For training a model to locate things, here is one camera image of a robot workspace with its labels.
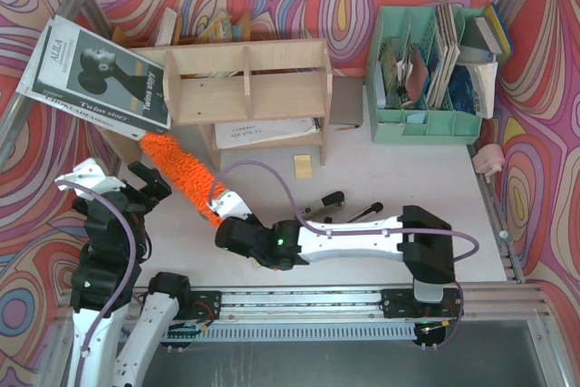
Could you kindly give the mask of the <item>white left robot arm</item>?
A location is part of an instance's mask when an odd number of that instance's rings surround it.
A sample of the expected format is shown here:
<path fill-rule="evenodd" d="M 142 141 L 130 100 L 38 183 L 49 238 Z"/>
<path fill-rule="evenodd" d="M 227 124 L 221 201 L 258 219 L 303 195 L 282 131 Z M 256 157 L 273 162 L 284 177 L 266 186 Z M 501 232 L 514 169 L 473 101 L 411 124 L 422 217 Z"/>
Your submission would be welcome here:
<path fill-rule="evenodd" d="M 72 274 L 74 339 L 71 386 L 140 386 L 162 336 L 191 301 L 189 279 L 157 273 L 124 345 L 121 329 L 129 313 L 141 265 L 151 252 L 145 217 L 172 190 L 156 169 L 134 161 L 130 171 L 144 181 L 136 189 L 88 158 L 56 179 L 76 194 L 73 207 L 85 217 L 88 240 Z"/>

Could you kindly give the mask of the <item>orange microfiber duster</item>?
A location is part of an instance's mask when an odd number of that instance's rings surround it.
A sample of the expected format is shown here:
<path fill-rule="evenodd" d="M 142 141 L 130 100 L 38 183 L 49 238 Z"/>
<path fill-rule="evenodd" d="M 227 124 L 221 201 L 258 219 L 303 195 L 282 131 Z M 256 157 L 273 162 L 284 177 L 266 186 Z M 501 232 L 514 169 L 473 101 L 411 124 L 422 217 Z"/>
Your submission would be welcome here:
<path fill-rule="evenodd" d="M 222 218 L 209 208 L 209 194 L 215 176 L 198 159 L 184 151 L 170 134 L 147 132 L 139 140 L 141 150 L 158 169 L 187 198 L 212 227 Z"/>

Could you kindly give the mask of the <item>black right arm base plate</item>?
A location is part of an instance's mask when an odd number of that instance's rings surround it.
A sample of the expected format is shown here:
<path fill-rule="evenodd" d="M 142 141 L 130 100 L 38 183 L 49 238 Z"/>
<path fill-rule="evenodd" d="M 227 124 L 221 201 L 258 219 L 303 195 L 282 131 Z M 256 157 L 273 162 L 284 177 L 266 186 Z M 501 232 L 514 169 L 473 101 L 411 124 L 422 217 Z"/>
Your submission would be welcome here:
<path fill-rule="evenodd" d="M 464 315 L 464 292 L 459 283 L 443 289 L 438 303 L 419 302 L 410 288 L 382 289 L 379 309 L 385 319 L 406 319 L 413 324 L 411 341 L 423 352 L 436 353 L 459 330 Z"/>

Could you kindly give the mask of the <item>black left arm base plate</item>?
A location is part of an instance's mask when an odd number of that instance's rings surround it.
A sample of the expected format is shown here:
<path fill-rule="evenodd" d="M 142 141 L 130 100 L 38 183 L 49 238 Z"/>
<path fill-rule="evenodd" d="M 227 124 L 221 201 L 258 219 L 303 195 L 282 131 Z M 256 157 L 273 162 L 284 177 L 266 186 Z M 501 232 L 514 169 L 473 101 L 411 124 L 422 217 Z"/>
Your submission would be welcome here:
<path fill-rule="evenodd" d="M 160 347 L 167 353 L 184 353 L 220 318 L 220 291 L 192 291 L 184 308 L 162 335 Z"/>

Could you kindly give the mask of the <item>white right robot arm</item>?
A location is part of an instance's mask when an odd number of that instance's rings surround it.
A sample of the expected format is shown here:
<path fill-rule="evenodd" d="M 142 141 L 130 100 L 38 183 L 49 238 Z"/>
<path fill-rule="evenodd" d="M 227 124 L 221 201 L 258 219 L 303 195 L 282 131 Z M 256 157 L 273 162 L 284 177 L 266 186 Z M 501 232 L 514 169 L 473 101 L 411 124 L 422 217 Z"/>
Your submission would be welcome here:
<path fill-rule="evenodd" d="M 414 299 L 424 304 L 442 302 L 444 287 L 455 281 L 451 226 L 418 206 L 391 218 L 342 224 L 283 220 L 268 228 L 254 218 L 225 218 L 215 244 L 282 271 L 338 257 L 384 257 L 407 267 Z"/>

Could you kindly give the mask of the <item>large black-cover book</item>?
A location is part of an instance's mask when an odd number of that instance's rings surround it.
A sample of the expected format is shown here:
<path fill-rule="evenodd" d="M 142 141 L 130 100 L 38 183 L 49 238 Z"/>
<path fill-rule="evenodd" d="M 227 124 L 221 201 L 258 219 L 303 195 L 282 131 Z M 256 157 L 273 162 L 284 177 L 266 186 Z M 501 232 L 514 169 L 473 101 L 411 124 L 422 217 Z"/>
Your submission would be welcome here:
<path fill-rule="evenodd" d="M 57 15 L 48 21 L 17 91 L 133 140 L 171 118 L 160 65 Z"/>

